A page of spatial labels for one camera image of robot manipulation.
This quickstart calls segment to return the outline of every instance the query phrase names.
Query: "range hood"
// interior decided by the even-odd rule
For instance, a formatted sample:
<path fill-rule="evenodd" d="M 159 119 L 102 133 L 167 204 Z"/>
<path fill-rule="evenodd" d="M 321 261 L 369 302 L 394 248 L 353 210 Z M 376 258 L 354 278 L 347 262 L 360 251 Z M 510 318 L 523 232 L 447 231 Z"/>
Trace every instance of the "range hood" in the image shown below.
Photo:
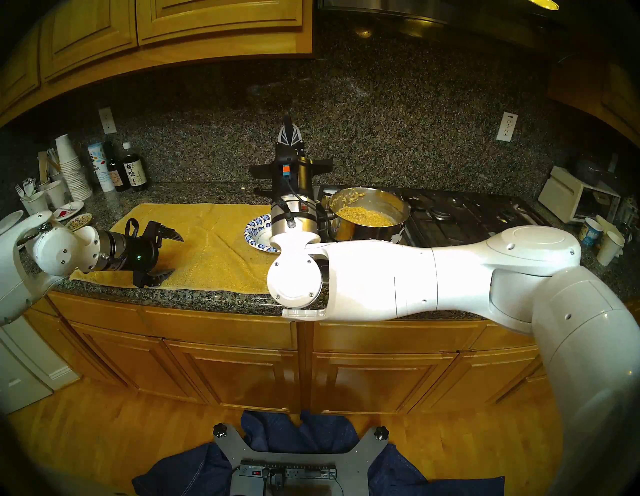
<path fill-rule="evenodd" d="M 550 11 L 528 0 L 318 0 L 322 10 L 371 12 L 400 31 L 430 38 L 449 27 L 488 36 L 559 59 L 577 52 L 605 53 L 598 26 L 565 0 Z"/>

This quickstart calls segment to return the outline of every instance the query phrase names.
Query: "dark blue fabric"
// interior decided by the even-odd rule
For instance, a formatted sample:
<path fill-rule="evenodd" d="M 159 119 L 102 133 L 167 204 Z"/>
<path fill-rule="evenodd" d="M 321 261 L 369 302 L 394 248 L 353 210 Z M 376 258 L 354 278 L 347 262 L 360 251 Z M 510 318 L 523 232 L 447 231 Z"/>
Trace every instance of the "dark blue fabric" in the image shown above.
<path fill-rule="evenodd" d="M 359 441 L 345 417 L 300 415 L 297 428 L 282 413 L 244 412 L 244 440 L 255 451 L 346 453 Z M 388 444 L 369 467 L 371 496 L 502 496 L 504 477 L 427 482 L 395 445 Z M 140 496 L 227 496 L 231 465 L 214 443 L 157 462 L 131 482 Z"/>

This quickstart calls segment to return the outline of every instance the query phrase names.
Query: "soy sauce bottle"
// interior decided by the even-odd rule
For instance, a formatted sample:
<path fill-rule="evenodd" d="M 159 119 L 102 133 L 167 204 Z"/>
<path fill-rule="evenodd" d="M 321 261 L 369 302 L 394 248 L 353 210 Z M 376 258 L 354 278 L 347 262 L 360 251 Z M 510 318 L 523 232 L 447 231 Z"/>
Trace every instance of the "soy sauce bottle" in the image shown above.
<path fill-rule="evenodd" d="M 125 150 L 125 157 L 122 159 L 129 183 L 133 191 L 142 191 L 148 186 L 147 176 L 145 170 L 142 168 L 142 162 L 137 153 L 131 148 L 131 142 L 125 141 L 122 143 L 122 148 Z"/>
<path fill-rule="evenodd" d="M 124 170 L 124 165 L 116 157 L 113 151 L 113 144 L 110 141 L 105 141 L 102 144 L 104 150 L 104 156 L 107 159 L 107 170 L 111 176 L 111 181 L 116 187 L 116 191 L 126 191 L 131 186 L 129 185 L 129 178 L 127 178 L 127 172 Z"/>

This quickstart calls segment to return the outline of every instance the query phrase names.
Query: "blue patterned bowl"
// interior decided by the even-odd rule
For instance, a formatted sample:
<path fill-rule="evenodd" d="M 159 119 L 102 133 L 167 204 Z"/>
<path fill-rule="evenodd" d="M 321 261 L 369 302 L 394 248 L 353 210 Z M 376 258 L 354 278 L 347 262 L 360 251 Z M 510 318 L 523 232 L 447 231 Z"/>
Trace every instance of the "blue patterned bowl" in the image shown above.
<path fill-rule="evenodd" d="M 271 214 L 256 217 L 244 228 L 244 240 L 256 250 L 269 253 L 280 253 L 278 248 L 269 244 L 271 237 Z"/>

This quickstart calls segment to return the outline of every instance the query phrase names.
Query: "electrical outlet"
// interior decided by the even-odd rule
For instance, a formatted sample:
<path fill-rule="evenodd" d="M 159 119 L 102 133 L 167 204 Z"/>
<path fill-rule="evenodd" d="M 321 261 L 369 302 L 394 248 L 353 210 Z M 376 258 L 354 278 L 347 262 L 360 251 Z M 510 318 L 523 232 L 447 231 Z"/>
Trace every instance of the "electrical outlet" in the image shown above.
<path fill-rule="evenodd" d="M 100 120 L 102 121 L 102 128 L 104 129 L 104 134 L 111 134 L 113 132 L 118 132 L 116 130 L 116 123 L 113 121 L 113 114 L 111 113 L 111 107 L 105 107 L 104 109 L 99 109 L 98 114 L 100 114 Z"/>
<path fill-rule="evenodd" d="M 517 115 L 509 112 L 503 113 L 502 122 L 500 123 L 500 129 L 498 130 L 498 136 L 496 136 L 495 139 L 500 141 L 511 141 L 511 137 L 513 136 L 513 129 L 515 129 L 516 127 L 517 120 Z"/>

